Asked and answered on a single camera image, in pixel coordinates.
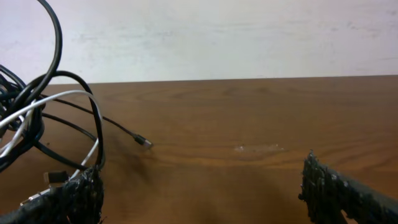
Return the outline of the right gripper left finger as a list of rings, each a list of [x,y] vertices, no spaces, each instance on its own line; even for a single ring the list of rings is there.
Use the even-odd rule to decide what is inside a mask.
[[[101,223],[104,184],[94,166],[5,215],[1,224]]]

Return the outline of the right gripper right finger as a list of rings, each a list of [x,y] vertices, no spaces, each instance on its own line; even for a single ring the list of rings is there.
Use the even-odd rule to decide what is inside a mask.
[[[300,187],[312,223],[397,223],[397,200],[321,164],[313,151],[304,159]]]

